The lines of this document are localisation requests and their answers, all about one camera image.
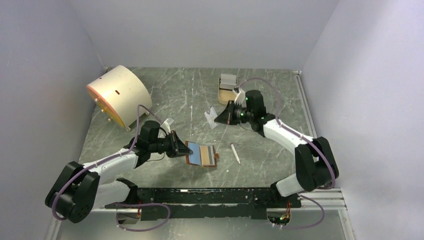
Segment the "white grey striped card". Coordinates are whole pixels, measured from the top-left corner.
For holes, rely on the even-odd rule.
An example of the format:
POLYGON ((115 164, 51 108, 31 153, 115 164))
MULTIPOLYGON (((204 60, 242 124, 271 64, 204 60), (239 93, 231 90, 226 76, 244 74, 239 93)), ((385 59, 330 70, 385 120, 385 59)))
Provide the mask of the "white grey striped card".
POLYGON ((212 106, 210 109, 204 112, 204 116, 210 126, 211 129, 214 129, 217 127, 217 123, 215 122, 215 118, 217 117, 217 113, 215 111, 215 108, 212 106))

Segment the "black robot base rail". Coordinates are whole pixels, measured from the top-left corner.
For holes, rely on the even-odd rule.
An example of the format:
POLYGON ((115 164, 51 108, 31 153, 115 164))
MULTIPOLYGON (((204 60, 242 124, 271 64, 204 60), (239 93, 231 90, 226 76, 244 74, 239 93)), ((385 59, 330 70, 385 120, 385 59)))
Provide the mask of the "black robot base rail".
POLYGON ((268 219, 268 210, 300 208, 298 194, 284 197, 274 187, 139 188, 141 220, 194 218, 268 219))

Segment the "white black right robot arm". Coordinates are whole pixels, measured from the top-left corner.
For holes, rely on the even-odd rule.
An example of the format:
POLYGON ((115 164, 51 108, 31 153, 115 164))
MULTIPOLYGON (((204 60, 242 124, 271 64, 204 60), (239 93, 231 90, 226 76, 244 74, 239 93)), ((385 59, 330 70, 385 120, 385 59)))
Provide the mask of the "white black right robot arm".
POLYGON ((269 199, 275 207, 282 207, 293 194, 311 192, 325 185, 334 186, 339 170, 325 137, 304 135, 267 112, 259 90, 245 92, 238 88, 236 93, 235 100, 228 101, 214 122, 226 125, 249 123, 254 132, 294 155, 295 173, 273 184, 276 190, 270 193, 269 199))

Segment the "brown leather card holder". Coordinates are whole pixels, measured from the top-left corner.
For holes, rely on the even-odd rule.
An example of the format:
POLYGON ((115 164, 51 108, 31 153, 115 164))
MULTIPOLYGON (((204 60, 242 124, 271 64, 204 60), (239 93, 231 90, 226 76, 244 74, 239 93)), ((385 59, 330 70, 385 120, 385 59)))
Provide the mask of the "brown leather card holder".
POLYGON ((213 145, 186 141, 185 145, 192 151, 186 155, 186 164, 200 167, 216 167, 219 154, 213 145))

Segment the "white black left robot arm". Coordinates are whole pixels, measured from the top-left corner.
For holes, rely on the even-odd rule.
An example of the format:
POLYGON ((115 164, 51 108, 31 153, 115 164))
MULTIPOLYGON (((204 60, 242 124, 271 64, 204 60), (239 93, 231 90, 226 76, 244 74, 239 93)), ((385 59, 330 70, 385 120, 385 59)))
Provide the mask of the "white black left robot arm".
POLYGON ((45 205, 56 219, 79 223, 92 209, 111 204, 132 208, 139 204, 139 188, 135 183, 125 178, 117 178, 111 183, 107 181, 140 167, 153 153, 168 158, 193 153, 174 130, 159 137, 161 131, 163 128, 157 121, 148 120, 118 152, 86 164, 69 162, 48 192, 45 205))

